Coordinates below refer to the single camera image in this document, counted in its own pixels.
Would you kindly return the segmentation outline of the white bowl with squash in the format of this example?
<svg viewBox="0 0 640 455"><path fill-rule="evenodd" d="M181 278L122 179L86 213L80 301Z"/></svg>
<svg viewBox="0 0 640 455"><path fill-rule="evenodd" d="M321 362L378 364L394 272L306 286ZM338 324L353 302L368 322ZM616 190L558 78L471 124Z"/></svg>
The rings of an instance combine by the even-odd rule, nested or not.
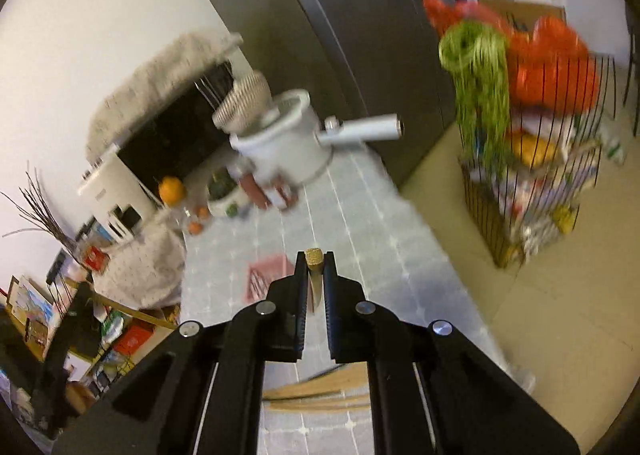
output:
<svg viewBox="0 0 640 455"><path fill-rule="evenodd" d="M250 208L250 199L226 168L218 168L207 183L207 208L216 218L235 218Z"/></svg>

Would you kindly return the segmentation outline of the black microwave oven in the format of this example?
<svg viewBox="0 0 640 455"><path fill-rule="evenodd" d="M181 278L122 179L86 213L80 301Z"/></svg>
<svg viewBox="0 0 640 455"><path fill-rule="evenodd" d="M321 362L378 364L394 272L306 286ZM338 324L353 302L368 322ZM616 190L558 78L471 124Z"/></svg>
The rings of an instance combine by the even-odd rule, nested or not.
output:
<svg viewBox="0 0 640 455"><path fill-rule="evenodd" d="M213 122L214 111L234 84L228 61L209 68L180 97L148 120L120 148L118 157L150 191L166 177L185 179L228 142Z"/></svg>

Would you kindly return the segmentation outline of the pink perforated utensil basket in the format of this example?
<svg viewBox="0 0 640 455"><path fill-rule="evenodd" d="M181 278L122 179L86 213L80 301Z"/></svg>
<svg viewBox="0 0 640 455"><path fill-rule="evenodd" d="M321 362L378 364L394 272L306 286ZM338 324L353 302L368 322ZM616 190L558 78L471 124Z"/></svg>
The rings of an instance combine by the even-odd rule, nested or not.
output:
<svg viewBox="0 0 640 455"><path fill-rule="evenodd" d="M292 275L294 265L283 253L259 259L248 266L244 300L254 303L267 297L269 286Z"/></svg>

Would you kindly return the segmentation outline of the red spice jar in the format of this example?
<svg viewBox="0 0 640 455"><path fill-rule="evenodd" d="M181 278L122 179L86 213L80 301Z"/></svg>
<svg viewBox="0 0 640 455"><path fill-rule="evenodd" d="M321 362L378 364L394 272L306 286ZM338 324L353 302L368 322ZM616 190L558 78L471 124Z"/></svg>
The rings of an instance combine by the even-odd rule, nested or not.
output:
<svg viewBox="0 0 640 455"><path fill-rule="evenodd" d="M286 212L298 201L292 184L277 170L249 172L242 175L239 185L250 201L262 210L273 207Z"/></svg>

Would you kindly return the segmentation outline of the dark grey refrigerator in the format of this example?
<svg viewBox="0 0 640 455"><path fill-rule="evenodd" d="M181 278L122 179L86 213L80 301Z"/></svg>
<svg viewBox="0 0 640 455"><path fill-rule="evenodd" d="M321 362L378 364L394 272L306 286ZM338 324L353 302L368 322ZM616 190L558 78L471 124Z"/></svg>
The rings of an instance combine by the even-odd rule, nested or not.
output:
<svg viewBox="0 0 640 455"><path fill-rule="evenodd" d="M423 0L209 0L273 92L303 88L321 117L395 113L375 151L407 181L454 121L454 87Z"/></svg>

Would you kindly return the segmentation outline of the orange fruit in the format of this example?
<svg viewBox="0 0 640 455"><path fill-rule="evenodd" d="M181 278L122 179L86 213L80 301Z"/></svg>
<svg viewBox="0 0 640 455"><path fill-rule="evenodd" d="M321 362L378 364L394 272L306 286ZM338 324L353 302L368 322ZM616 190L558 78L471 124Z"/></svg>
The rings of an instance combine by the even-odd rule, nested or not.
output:
<svg viewBox="0 0 640 455"><path fill-rule="evenodd" d="M176 207L186 198L186 187L177 177L165 177L158 185L158 195L166 206Z"/></svg>

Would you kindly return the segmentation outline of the white electric cooking pot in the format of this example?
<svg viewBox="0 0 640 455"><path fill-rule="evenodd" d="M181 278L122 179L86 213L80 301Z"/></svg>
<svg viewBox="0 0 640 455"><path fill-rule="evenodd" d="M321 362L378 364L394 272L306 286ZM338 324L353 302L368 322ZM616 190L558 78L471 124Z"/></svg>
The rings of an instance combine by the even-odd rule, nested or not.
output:
<svg viewBox="0 0 640 455"><path fill-rule="evenodd" d="M320 119L303 89L273 99L269 111L244 134L230 137L232 149L255 166L256 177L277 172L294 186L316 178L328 166L335 145L397 140L404 127L396 114L342 122Z"/></svg>

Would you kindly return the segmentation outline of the dried twig bundle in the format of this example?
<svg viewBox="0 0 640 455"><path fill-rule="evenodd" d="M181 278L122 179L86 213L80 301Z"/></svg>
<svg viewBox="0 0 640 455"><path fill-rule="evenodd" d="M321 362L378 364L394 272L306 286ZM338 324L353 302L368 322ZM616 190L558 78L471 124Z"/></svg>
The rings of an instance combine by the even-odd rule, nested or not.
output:
<svg viewBox="0 0 640 455"><path fill-rule="evenodd" d="M6 238L34 232L44 233L52 237L68 256L74 256L77 241L63 229L62 224L55 218L47 200L46 190L40 179L38 169L30 167L30 163L27 163L24 174L26 186L17 188L23 203L15 201L13 197L4 191L1 192L1 198L13 207L17 217L24 221L26 226L3 233L1 237Z"/></svg>

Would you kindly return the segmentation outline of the red plastic bag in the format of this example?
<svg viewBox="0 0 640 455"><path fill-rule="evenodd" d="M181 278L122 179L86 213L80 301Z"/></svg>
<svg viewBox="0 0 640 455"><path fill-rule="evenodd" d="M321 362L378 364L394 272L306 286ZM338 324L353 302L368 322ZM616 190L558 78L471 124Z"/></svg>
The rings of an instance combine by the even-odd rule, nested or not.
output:
<svg viewBox="0 0 640 455"><path fill-rule="evenodd" d="M559 114L582 114L596 105L596 59L578 33L557 16L541 15L526 32L494 10L490 0L423 0L423 7L439 36L440 64L449 73L487 58L508 74L515 104Z"/></svg>

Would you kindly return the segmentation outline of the floral cloth on microwave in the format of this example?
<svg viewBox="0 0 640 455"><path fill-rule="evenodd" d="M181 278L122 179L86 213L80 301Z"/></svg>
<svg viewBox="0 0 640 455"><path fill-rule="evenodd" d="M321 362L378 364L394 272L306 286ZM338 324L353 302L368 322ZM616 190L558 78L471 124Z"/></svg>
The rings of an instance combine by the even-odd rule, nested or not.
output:
<svg viewBox="0 0 640 455"><path fill-rule="evenodd" d="M92 115L85 145L87 162L96 163L112 144L122 141L143 119L166 108L242 43L238 33L194 30L138 66Z"/></svg>

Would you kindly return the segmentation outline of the green leafy vegetables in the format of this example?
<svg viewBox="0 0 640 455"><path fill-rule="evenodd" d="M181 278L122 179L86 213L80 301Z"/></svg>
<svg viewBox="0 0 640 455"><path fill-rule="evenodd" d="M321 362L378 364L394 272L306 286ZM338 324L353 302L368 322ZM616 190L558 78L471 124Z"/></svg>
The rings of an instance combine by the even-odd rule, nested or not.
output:
<svg viewBox="0 0 640 455"><path fill-rule="evenodd" d="M438 52L454 81L463 151L485 168L501 170L510 123L506 38L485 23L466 20L448 28Z"/></svg>

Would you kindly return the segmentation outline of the floral cloth on cabinet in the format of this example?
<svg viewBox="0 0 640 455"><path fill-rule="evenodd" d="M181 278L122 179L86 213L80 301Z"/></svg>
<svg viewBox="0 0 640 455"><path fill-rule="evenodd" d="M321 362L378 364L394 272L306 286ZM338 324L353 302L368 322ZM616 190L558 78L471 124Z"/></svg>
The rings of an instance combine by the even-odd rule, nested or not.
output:
<svg viewBox="0 0 640 455"><path fill-rule="evenodd" d="M181 300L186 244L181 232L150 224L143 233L107 253L102 274L93 275L93 288L101 296L134 310L175 305Z"/></svg>

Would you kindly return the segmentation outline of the woven beige basket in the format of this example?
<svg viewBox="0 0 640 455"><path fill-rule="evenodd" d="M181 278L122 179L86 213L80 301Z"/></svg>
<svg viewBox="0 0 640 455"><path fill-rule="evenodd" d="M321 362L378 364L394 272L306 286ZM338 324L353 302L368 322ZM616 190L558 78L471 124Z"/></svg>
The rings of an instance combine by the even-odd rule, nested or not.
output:
<svg viewBox="0 0 640 455"><path fill-rule="evenodd" d="M242 134L268 111L271 91L260 71L236 79L213 114L214 125L226 134Z"/></svg>

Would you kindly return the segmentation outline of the wooden chopstick gold tip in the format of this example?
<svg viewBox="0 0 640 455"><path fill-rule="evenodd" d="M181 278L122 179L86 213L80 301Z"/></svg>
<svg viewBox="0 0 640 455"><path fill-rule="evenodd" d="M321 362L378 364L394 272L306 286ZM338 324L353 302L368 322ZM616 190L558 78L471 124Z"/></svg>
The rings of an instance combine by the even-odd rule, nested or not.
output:
<svg viewBox="0 0 640 455"><path fill-rule="evenodd" d="M305 250L308 269L308 311L314 313L322 298L323 253L319 248Z"/></svg>

